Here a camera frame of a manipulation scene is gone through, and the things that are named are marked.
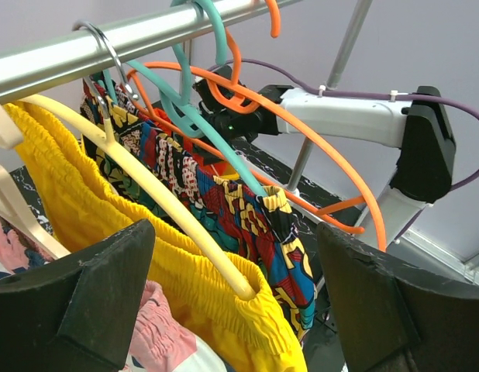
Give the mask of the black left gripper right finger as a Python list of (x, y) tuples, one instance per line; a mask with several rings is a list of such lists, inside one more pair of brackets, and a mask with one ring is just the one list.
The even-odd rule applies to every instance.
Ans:
[(350, 371), (479, 371), (479, 286), (416, 267), (324, 222), (317, 243)]

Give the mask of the orange plastic hanger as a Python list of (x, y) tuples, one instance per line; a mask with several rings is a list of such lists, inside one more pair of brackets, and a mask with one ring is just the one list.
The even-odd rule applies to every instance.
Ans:
[[(363, 178), (332, 145), (330, 145), (313, 129), (304, 124), (300, 119), (296, 118), (286, 109), (280, 107), (278, 104), (275, 104), (270, 99), (265, 98), (249, 88), (245, 88), (240, 85), (240, 71), (242, 67), (240, 48), (237, 46), (236, 41), (233, 39), (233, 36), (226, 26), (225, 29), (227, 52), (230, 51), (233, 55), (232, 77), (227, 79), (199, 67), (193, 67), (190, 65), (192, 76), (198, 75), (199, 77), (204, 78), (211, 90), (212, 97), (226, 108), (232, 109), (233, 111), (242, 115), (250, 114), (259, 107), (267, 109), (269, 112), (272, 112), (276, 116), (287, 121), (288, 124), (294, 126), (301, 133), (303, 133), (306, 138), (311, 140), (321, 150), (323, 150), (335, 163), (339, 165), (339, 167), (346, 173), (346, 175), (360, 191), (361, 199), (364, 200), (364, 202), (367, 204), (367, 207), (370, 209), (370, 213), (374, 221), (374, 228), (377, 237), (377, 248), (384, 252), (388, 246), (384, 218), (381, 214), (381, 210), (378, 206), (376, 198)], [(158, 64), (158, 67), (181, 71), (178, 61), (176, 63), (162, 62)]]

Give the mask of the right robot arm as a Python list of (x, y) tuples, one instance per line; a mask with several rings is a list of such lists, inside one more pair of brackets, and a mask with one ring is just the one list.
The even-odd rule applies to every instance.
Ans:
[(358, 219), (360, 241), (386, 250), (405, 225), (453, 185), (456, 143), (434, 87), (420, 88), (422, 99), (388, 102), (314, 95), (290, 85), (268, 85), (263, 93), (319, 136), (379, 143), (401, 151), (388, 185), (376, 200), (385, 233), (371, 207)]

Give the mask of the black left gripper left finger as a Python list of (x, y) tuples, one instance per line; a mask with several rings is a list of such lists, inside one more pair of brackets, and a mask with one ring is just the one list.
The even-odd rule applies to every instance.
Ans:
[(155, 243), (141, 219), (104, 240), (0, 280), (0, 371), (119, 371)]

